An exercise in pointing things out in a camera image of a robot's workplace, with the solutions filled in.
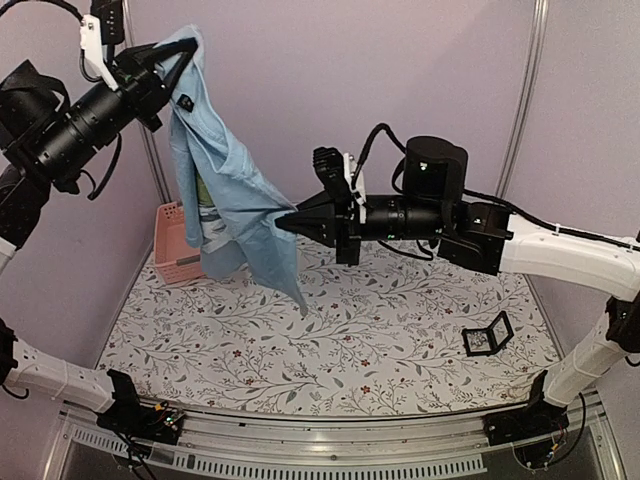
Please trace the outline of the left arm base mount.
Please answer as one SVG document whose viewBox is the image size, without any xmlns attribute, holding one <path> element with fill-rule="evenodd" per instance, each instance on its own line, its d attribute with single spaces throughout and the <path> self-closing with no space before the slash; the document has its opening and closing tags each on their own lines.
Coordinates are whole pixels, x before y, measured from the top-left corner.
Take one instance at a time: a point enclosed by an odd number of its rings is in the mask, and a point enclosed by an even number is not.
<svg viewBox="0 0 640 480">
<path fill-rule="evenodd" d="M 162 401 L 154 406 L 140 402 L 130 376 L 110 369 L 106 375 L 112 382 L 113 403 L 97 413 L 97 425 L 123 436 L 176 445 L 186 418 L 185 413 Z"/>
</svg>

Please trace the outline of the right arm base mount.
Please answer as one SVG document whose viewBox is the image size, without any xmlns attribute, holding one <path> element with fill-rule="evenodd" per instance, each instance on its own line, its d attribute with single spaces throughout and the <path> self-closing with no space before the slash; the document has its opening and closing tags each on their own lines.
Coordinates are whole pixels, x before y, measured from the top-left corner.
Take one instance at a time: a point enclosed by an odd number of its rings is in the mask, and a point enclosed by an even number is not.
<svg viewBox="0 0 640 480">
<path fill-rule="evenodd" d="M 550 434 L 569 426 L 567 407 L 548 403 L 543 391 L 548 371 L 534 380 L 525 406 L 482 417 L 483 432 L 491 446 Z"/>
</svg>

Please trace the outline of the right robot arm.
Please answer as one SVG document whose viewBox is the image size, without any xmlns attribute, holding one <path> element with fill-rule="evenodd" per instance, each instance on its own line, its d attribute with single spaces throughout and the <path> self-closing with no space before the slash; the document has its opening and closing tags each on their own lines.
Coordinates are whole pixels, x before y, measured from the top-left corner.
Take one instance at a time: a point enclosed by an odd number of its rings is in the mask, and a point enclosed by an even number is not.
<svg viewBox="0 0 640 480">
<path fill-rule="evenodd" d="M 590 334 L 537 376 L 517 427 L 537 436 L 586 387 L 639 350 L 639 245 L 535 218 L 508 201 L 466 189 L 467 152 L 433 136 L 399 147 L 391 195 L 369 195 L 363 159 L 319 147 L 312 164 L 323 189 L 277 220 L 279 228 L 331 247 L 354 266 L 365 241 L 427 241 L 461 268 L 565 281 L 608 295 Z"/>
</svg>

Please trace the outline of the light blue printed t-shirt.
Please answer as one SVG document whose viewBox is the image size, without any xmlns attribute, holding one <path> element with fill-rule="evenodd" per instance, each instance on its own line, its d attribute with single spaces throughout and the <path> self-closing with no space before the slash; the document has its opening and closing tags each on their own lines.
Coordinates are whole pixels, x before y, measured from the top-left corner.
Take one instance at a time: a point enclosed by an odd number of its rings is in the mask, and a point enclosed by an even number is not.
<svg viewBox="0 0 640 480">
<path fill-rule="evenodd" d="M 242 266 L 253 280 L 308 307 L 298 285 L 294 234 L 275 221 L 294 205 L 260 172 L 248 148 L 214 110 L 204 77 L 204 40 L 187 25 L 169 42 L 193 39 L 196 52 L 172 93 L 169 145 L 183 206 L 186 241 L 202 271 L 222 280 Z"/>
</svg>

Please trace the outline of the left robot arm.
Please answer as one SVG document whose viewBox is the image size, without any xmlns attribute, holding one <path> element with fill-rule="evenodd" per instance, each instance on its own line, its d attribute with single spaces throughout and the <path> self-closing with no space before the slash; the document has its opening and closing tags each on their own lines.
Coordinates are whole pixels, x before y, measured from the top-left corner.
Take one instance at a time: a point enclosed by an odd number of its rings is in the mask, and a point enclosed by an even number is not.
<svg viewBox="0 0 640 480">
<path fill-rule="evenodd" d="M 137 120 L 150 131 L 161 126 L 180 76 L 198 48 L 192 37 L 123 50 L 108 69 L 115 83 L 96 83 L 76 103 L 64 84 L 40 74 L 30 61 L 1 83 L 1 262 L 26 243 L 52 190 L 76 195 L 84 166 Z M 109 370 L 81 367 L 41 354 L 1 327 L 1 383 L 81 405 L 110 416 L 128 434 L 148 426 L 132 380 Z"/>
</svg>

